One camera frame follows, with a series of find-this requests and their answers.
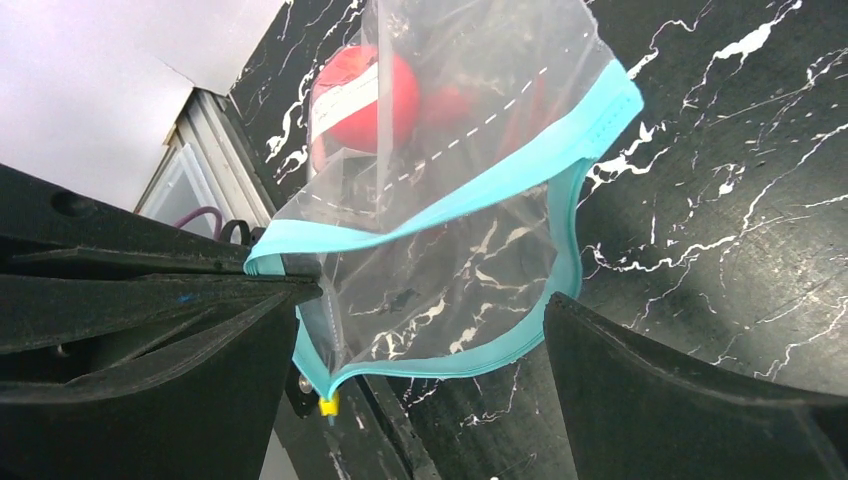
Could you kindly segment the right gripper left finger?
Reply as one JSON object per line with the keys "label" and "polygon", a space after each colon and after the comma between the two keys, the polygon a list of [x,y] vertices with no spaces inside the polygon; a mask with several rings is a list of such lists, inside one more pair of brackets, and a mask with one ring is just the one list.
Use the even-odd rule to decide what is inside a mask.
{"label": "right gripper left finger", "polygon": [[306,275],[1,170],[1,475],[256,479]]}

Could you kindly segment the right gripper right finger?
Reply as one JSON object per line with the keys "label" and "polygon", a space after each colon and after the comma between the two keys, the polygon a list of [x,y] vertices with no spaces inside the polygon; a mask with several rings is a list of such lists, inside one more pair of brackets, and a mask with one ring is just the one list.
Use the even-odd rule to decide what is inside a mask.
{"label": "right gripper right finger", "polygon": [[843,479],[847,400],[737,374],[564,294],[544,314],[582,479]]}

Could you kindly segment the clear zip top bag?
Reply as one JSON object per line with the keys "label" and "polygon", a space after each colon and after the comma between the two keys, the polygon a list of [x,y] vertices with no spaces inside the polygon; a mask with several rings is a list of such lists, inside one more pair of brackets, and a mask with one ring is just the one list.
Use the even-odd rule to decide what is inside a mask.
{"label": "clear zip top bag", "polygon": [[[378,50],[377,151],[331,143],[314,171],[310,92],[308,179],[244,265],[316,278],[293,360],[325,416],[352,377],[472,377],[540,344],[581,287],[584,178],[643,106],[583,1],[370,1],[351,45]],[[394,55],[420,89],[402,146]]]}

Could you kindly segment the red toy apple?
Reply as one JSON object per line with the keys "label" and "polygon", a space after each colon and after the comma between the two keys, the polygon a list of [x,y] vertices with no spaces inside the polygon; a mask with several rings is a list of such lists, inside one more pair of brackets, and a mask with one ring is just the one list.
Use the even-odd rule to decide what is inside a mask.
{"label": "red toy apple", "polygon": [[[393,56],[392,133],[396,146],[412,135],[420,110],[418,79],[409,63]],[[372,45],[340,49],[313,82],[309,107],[310,163],[323,170],[329,145],[373,154],[378,146],[378,50]]]}

